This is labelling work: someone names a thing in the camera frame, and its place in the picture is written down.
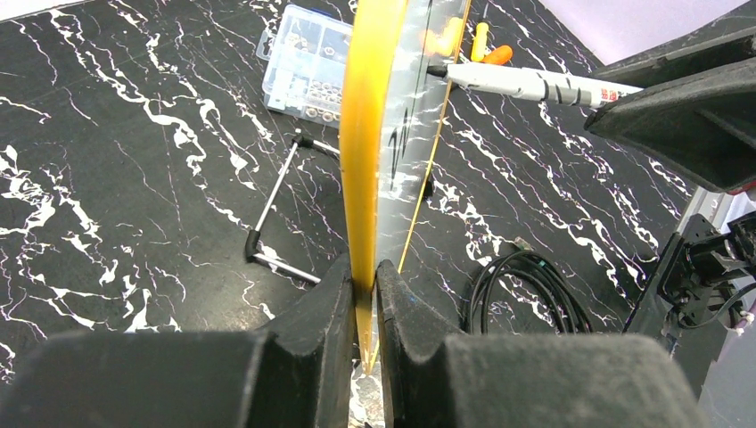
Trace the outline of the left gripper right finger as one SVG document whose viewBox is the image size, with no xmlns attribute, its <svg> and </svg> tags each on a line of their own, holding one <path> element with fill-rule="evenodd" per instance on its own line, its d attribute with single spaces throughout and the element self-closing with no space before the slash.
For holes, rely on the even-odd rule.
<svg viewBox="0 0 756 428">
<path fill-rule="evenodd" d="M 633 334 L 462 332 L 375 272 L 389 427 L 706 427 L 679 366 Z"/>
</svg>

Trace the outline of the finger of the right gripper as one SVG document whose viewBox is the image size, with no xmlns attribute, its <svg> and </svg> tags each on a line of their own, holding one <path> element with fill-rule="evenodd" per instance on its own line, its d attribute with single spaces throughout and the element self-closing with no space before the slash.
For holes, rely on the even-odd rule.
<svg viewBox="0 0 756 428">
<path fill-rule="evenodd" d="M 755 28 L 720 35 L 695 31 L 593 70 L 590 77 L 647 89 L 673 82 L 711 82 L 727 90 L 755 91 Z"/>
<path fill-rule="evenodd" d="M 713 192 L 755 180 L 755 60 L 651 86 L 592 113 L 584 128 Z"/>
</svg>

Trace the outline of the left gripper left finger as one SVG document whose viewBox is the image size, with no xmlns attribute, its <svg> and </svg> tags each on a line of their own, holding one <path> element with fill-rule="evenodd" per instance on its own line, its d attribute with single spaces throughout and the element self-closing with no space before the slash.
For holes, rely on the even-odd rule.
<svg viewBox="0 0 756 428">
<path fill-rule="evenodd" d="M 4 427 L 345 427 L 355 310 L 347 256 L 265 325 L 68 333 L 28 358 Z"/>
</svg>

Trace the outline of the yellow framed whiteboard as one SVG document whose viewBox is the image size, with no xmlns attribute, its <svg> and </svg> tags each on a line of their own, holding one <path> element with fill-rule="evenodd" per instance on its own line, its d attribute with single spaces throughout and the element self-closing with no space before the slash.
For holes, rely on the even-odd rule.
<svg viewBox="0 0 756 428">
<path fill-rule="evenodd" d="M 341 183 L 357 339 L 370 373 L 375 271 L 402 269 L 430 187 L 451 84 L 428 73 L 456 62 L 467 1 L 361 1 L 349 44 L 341 101 Z"/>
</svg>

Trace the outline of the black white marker pen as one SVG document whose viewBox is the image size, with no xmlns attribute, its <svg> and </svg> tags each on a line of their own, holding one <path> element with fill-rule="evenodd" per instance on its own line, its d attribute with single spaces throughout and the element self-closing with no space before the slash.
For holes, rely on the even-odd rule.
<svg viewBox="0 0 756 428">
<path fill-rule="evenodd" d="M 642 90 L 594 78 L 481 62 L 432 65 L 427 73 L 478 92 L 594 110 Z"/>
</svg>

